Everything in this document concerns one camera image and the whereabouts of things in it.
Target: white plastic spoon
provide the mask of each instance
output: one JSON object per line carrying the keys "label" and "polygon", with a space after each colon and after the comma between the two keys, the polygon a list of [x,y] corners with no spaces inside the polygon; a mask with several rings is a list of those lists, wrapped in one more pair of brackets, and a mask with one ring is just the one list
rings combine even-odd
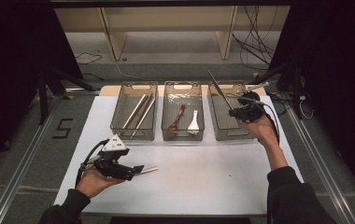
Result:
{"label": "white plastic spoon", "polygon": [[194,110],[193,116],[192,116],[192,123],[189,125],[188,132],[193,133],[193,134],[198,134],[200,128],[198,127],[197,123],[197,114],[198,111]]}

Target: person's left hand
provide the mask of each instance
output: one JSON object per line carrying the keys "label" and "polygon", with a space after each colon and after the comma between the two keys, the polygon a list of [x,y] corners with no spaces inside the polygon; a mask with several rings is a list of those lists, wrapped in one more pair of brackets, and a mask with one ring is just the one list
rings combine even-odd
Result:
{"label": "person's left hand", "polygon": [[93,165],[88,165],[76,186],[76,190],[82,192],[91,199],[104,189],[122,182],[124,182],[124,180],[104,177]]}

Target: black sleeve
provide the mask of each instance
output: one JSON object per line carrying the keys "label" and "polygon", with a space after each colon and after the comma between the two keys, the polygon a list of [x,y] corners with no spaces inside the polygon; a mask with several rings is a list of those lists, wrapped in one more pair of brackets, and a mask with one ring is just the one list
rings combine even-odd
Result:
{"label": "black sleeve", "polygon": [[70,189],[62,205],[53,205],[44,211],[38,223],[71,224],[91,200],[78,190]]}
{"label": "black sleeve", "polygon": [[290,166],[268,174],[268,207],[274,224],[334,223],[308,183],[301,183]]}

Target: tabletop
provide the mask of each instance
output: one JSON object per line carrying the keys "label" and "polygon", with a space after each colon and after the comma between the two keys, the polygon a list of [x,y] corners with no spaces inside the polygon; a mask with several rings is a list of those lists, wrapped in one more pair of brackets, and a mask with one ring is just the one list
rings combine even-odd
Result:
{"label": "tabletop", "polygon": [[[63,203],[67,190],[74,187],[79,165],[90,150],[112,137],[109,126],[117,100],[117,96],[95,97],[55,204]],[[261,96],[261,100],[273,108],[268,96]],[[83,212],[152,217],[265,215],[266,175],[270,167],[263,146],[256,139],[218,142],[209,122],[201,142],[165,142],[161,133],[162,97],[158,104],[155,139],[124,142],[130,152],[119,162],[129,167],[145,165],[145,169],[158,166],[159,170],[104,190]],[[205,120],[211,120],[205,96],[203,107]],[[280,146],[289,165],[303,180],[278,120],[277,123]]]}

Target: aluminum rail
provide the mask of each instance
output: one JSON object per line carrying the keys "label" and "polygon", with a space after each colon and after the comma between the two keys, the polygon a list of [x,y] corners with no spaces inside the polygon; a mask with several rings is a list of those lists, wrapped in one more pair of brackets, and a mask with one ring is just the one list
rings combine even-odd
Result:
{"label": "aluminum rail", "polygon": [[11,203],[14,200],[17,190],[22,180],[24,179],[33,158],[37,153],[37,150],[43,140],[44,134],[49,128],[50,122],[52,121],[52,118],[55,114],[54,112],[62,101],[62,98],[63,96],[56,96],[52,100],[52,104],[50,106],[50,115],[47,117],[44,123],[38,127],[37,131],[35,132],[35,136],[32,139],[29,147],[26,149],[26,152],[23,155],[22,160],[18,165],[14,175],[11,177],[3,194],[0,196],[0,223],[2,223],[8,208],[11,206]]}
{"label": "aluminum rail", "polygon": [[[286,93],[284,93],[283,97],[285,99],[289,98]],[[312,140],[311,135],[306,129],[303,121],[299,120],[290,108],[288,109],[288,114],[291,117],[291,121],[299,133],[300,138],[305,145],[305,149],[308,152],[309,158],[312,160],[315,168],[317,169],[320,180],[326,188],[341,220],[344,224],[355,224],[355,215],[353,214],[346,197],[343,195],[342,190],[335,182],[332,173],[327,167],[324,159],[321,157],[317,146]]]}

